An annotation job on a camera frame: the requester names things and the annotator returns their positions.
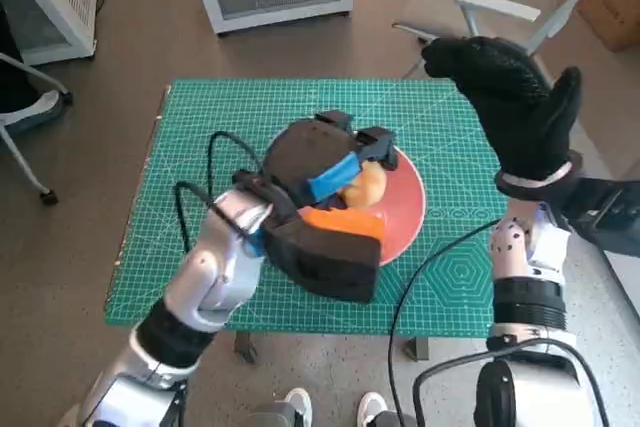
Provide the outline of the black blue-taped left robot hand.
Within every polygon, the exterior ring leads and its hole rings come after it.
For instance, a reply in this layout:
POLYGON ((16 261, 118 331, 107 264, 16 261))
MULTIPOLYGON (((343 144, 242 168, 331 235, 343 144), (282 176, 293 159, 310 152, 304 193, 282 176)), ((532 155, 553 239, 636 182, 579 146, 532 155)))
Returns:
POLYGON ((376 161, 398 167, 396 135, 380 126, 355 130, 340 110, 319 112, 291 122, 271 142, 263 170, 297 207, 314 206, 338 193, 376 161))

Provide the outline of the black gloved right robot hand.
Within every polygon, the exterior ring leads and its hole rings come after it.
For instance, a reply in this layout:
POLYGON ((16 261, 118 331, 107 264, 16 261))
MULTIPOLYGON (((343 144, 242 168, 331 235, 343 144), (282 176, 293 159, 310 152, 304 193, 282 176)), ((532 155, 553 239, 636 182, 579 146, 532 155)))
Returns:
POLYGON ((579 68, 549 84, 536 62, 501 38, 438 38, 421 51, 426 73, 453 81, 479 118, 501 170, 545 182, 569 162, 582 101, 579 68))

